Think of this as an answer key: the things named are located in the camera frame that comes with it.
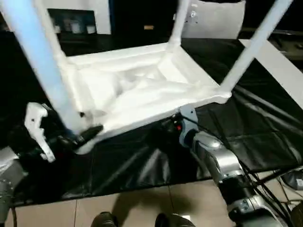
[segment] black cable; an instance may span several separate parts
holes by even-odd
[[[293,170],[295,170],[296,168],[288,168],[288,169],[282,169],[282,170],[278,170],[276,172],[274,172],[273,174],[267,176],[267,177],[264,177],[263,179],[261,179],[259,182],[258,182],[258,185],[262,185],[262,184],[265,184],[267,183],[268,181],[271,181],[273,179],[276,179],[278,178],[279,176],[282,176],[284,174],[287,174],[288,172],[291,172]]]
[[[288,211],[288,213],[291,213],[292,211],[289,209],[288,203],[285,204],[286,210]]]
[[[190,154],[192,155],[192,157],[195,159],[195,161],[197,162],[197,164],[199,165],[199,167],[201,168],[201,170],[203,170],[203,164],[201,162],[201,159],[198,157],[198,155],[192,150],[190,149]],[[290,223],[290,220],[270,201],[270,199],[268,199],[262,192],[260,192],[260,190],[258,188],[254,188],[254,190],[265,200],[265,202],[267,202],[272,209],[285,221],[285,223],[287,223],[289,225],[289,227],[292,227],[292,223]]]
[[[262,188],[270,195],[269,198],[271,198],[274,203],[276,203],[276,205],[280,208],[280,210],[272,203],[272,201],[270,201],[269,198],[267,198],[267,196],[265,196],[258,188],[257,188],[257,185],[256,185],[256,182],[254,182],[250,176],[252,175],[256,181],[258,181],[258,176],[255,175],[254,173],[250,173],[250,170],[248,169],[248,167],[244,164],[243,166],[243,169],[246,169],[247,173],[246,173],[246,176],[248,179],[250,179],[251,183],[253,185],[255,185],[254,189],[255,191],[260,195],[262,196],[262,198],[275,210],[275,212],[286,222],[286,224],[289,226],[289,227],[292,227],[293,226],[293,223],[290,219],[290,213],[285,209],[285,207],[282,205],[282,203],[277,199],[277,197],[269,190],[269,188],[267,188],[266,185],[264,184],[261,184]]]
[[[266,190],[264,189],[264,186],[263,185],[260,185],[261,188],[262,188],[262,191],[264,192],[264,194],[270,198],[272,200],[272,202],[274,202],[274,200],[270,197],[270,195],[266,192]]]
[[[303,200],[289,200],[289,202],[302,202]]]
[[[286,197],[286,199],[287,199],[287,202],[289,202],[288,195],[287,195],[287,193],[286,193],[286,191],[285,191],[285,188],[283,187],[283,185],[282,185],[282,183],[281,183],[281,181],[280,181],[280,177],[277,178],[276,180],[279,182],[279,185],[280,185],[281,188],[282,188],[282,191],[283,191],[283,193],[284,193],[284,195],[285,195],[285,197]]]
[[[202,125],[198,124],[198,122],[195,122],[194,120],[191,120],[191,119],[189,119],[188,117],[182,116],[182,118],[188,120],[189,122],[192,122],[192,123],[196,124],[196,125],[197,125],[199,128],[201,128],[203,131],[205,131],[205,132],[211,134],[212,136],[218,138],[217,135],[215,135],[215,134],[214,134],[212,131],[210,131],[209,129],[207,129],[207,128],[203,127]]]
[[[250,178],[249,173],[247,172],[247,169],[243,169],[246,177],[248,178],[248,180],[252,183],[255,184],[255,182]],[[283,221],[285,223],[287,223],[289,225],[290,220],[287,216],[284,215],[284,213],[282,213],[282,211],[280,211],[275,205],[274,203],[267,197],[265,196],[257,187],[254,187],[254,190],[264,199],[264,201],[283,219]]]
[[[284,183],[281,183],[281,184],[283,185],[283,187],[287,188],[287,189],[290,190],[292,193],[294,193],[294,194],[300,196],[300,197],[303,199],[303,196],[302,196],[300,193],[298,193],[295,189],[289,187],[287,184],[284,184]]]
[[[216,136],[214,133],[212,133],[211,131],[209,131],[207,128],[203,127],[202,125],[199,125],[197,122],[182,116],[184,119],[196,124],[198,127],[200,127],[201,129],[203,129],[204,131],[206,131],[207,133],[211,134],[212,136],[215,136],[216,138],[218,138],[218,136]],[[190,154],[192,155],[192,157],[196,160],[196,162],[198,163],[199,167],[201,168],[201,170],[203,170],[203,165],[201,163],[201,159],[198,157],[198,155],[192,150],[190,149]],[[266,185],[264,185],[264,182],[260,183],[260,179],[257,175],[255,175],[254,173],[250,172],[250,169],[239,160],[241,166],[243,167],[243,170],[246,170],[246,177],[250,180],[251,184],[254,186],[254,190],[267,202],[268,205],[270,205],[272,207],[272,209],[285,221],[286,224],[289,225],[289,227],[293,227],[292,221],[290,219],[290,213],[288,210],[286,210],[282,203],[277,199],[277,197],[267,188]],[[254,182],[249,174],[251,174],[255,179],[256,182]],[[273,199],[273,201],[277,204],[277,206],[281,209],[281,211],[272,203],[272,201],[270,200],[270,197],[267,198],[267,196],[265,196],[258,188],[257,186],[261,185],[261,187],[263,188],[264,192],[267,192],[270,197]]]
[[[18,224],[17,224],[17,213],[16,213],[16,208],[15,207],[12,207],[11,208],[11,212],[13,214],[13,223],[14,223],[14,227],[17,227]]]

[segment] black table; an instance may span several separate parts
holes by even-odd
[[[61,36],[68,56],[165,42],[110,35]],[[47,102],[43,90],[12,34],[0,34],[1,69],[6,79],[1,98],[0,146],[22,124],[29,101]],[[243,50],[237,40],[183,39],[182,47],[218,83]],[[303,111],[267,70],[254,61],[223,105],[197,108],[199,124],[221,138],[253,172],[302,164]],[[167,119],[98,143],[86,155],[68,155],[38,166],[23,182],[16,205],[49,203],[209,178],[167,134]]]

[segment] tile floor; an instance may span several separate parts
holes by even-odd
[[[277,180],[267,185],[280,200],[286,200]],[[290,199],[299,198],[289,190],[286,192]],[[224,200],[211,180],[17,208],[18,226],[90,227],[94,217],[102,211],[116,214],[123,227],[153,227],[161,212],[189,215],[197,227],[233,226]],[[12,226],[9,214],[6,227]]]

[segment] metal bracket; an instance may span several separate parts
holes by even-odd
[[[28,103],[24,125],[30,136],[38,143],[44,152],[41,154],[41,157],[48,162],[53,162],[56,158],[45,141],[44,129],[40,128],[42,118],[47,117],[47,115],[47,110],[39,103]]]
[[[193,123],[193,122],[198,123],[198,117],[197,117],[194,106],[191,104],[187,104],[187,105],[180,107],[179,111],[180,111],[180,114],[183,117],[185,117],[181,121],[182,122],[182,132],[179,137],[179,143],[182,146],[188,148],[188,145],[185,144],[184,139],[190,130],[199,131],[197,124]]]

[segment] wall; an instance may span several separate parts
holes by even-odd
[[[110,34],[108,0],[43,0],[47,9],[93,10],[98,34]]]

